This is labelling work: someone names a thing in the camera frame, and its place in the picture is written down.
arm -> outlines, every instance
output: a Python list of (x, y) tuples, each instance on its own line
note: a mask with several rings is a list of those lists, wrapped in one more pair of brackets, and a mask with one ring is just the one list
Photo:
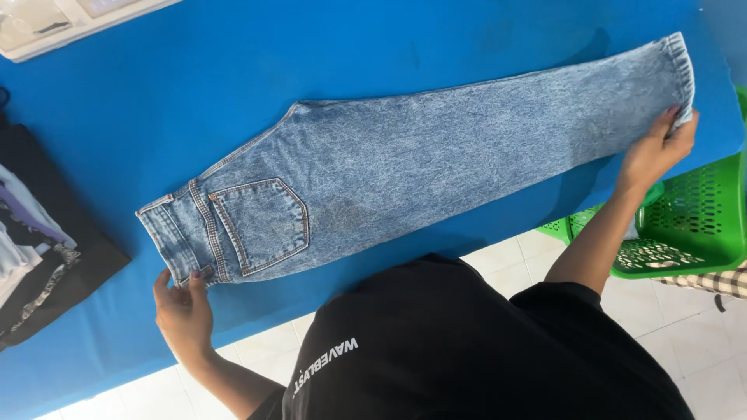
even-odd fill
[(240, 420), (249, 418), (267, 397), (282, 386), (218, 355), (211, 344), (213, 312), (205, 281), (196, 271), (189, 289), (167, 284), (163, 270), (153, 285), (155, 323), (177, 361)]
[(612, 197), (555, 261), (545, 282), (576, 282), (602, 293), (622, 236), (646, 191), (692, 148), (699, 118), (695, 110), (692, 120), (665, 138), (677, 112), (679, 107), (665, 111), (648, 134), (630, 148)]

jeans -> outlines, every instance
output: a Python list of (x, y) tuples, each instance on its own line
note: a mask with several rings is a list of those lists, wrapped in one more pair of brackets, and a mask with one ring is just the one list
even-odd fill
[(136, 215), (176, 284), (304, 271), (626, 150), (691, 117), (680, 33), (599, 61), (412, 95), (303, 101)]

white tiled floor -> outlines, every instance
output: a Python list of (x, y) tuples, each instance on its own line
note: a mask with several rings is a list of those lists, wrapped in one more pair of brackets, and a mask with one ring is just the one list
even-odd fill
[[(463, 257), (506, 297), (542, 281), (565, 249), (526, 232)], [(747, 420), (747, 302), (650, 280), (610, 278), (602, 306), (659, 361), (698, 420)], [(279, 383), (288, 383), (314, 314), (219, 349)], [(172, 366), (38, 420), (232, 420), (181, 366)]]

hand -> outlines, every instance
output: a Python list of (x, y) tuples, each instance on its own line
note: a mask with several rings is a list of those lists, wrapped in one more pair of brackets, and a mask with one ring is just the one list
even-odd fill
[(189, 289), (167, 287), (171, 271), (165, 269), (153, 285), (156, 316), (155, 323), (174, 353), (177, 361), (187, 370), (207, 362), (215, 350), (210, 341), (213, 332), (213, 312), (208, 303), (205, 280), (194, 271)]
[(693, 109), (692, 119), (680, 126), (670, 138), (664, 137), (675, 121), (679, 106), (672, 106), (661, 114), (646, 136), (638, 140), (625, 155), (617, 178), (620, 192), (646, 194), (677, 162), (690, 154), (695, 143), (695, 129), (700, 114)]

back pocket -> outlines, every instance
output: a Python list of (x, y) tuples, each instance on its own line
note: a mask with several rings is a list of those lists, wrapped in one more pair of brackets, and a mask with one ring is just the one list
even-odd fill
[(263, 270), (309, 245), (309, 214), (280, 178), (208, 195), (236, 248), (241, 274)]

